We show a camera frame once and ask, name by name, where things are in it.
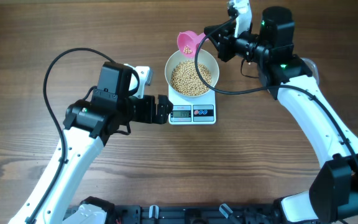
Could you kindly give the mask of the pink plastic scoop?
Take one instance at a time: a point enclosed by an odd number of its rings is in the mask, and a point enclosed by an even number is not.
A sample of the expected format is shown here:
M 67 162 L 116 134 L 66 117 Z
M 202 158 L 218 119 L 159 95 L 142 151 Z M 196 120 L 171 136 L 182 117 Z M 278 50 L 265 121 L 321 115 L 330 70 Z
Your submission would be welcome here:
M 197 34 L 191 30 L 180 32 L 177 37 L 179 51 L 187 58 L 194 58 L 196 50 L 205 36 L 205 33 Z

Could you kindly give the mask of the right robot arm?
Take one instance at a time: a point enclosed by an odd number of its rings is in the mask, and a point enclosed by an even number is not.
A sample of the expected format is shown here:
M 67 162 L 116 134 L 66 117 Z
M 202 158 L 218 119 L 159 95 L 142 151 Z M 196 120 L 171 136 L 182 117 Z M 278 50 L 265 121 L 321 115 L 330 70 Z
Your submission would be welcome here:
M 228 14 L 227 22 L 206 27 L 205 37 L 222 61 L 240 56 L 257 65 L 261 88 L 295 118 L 321 167 L 306 192 L 275 202 L 275 221 L 332 223 L 358 215 L 358 138 L 329 105 L 306 62 L 293 53 L 291 11 L 266 8 L 258 34 L 251 32 L 247 1 L 231 1 Z

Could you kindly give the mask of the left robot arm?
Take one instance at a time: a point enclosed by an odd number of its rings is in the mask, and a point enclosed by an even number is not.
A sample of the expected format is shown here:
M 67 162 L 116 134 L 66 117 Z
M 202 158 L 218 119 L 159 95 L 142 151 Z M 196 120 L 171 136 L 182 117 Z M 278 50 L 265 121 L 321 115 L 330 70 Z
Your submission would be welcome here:
M 109 137 L 131 121 L 165 124 L 172 103 L 165 95 L 145 95 L 151 82 L 150 67 L 106 62 L 91 101 L 78 100 L 66 111 L 60 141 L 26 203 L 11 223 L 120 223 L 113 203 L 96 197 L 81 202 L 67 217 L 67 208 L 91 163 Z

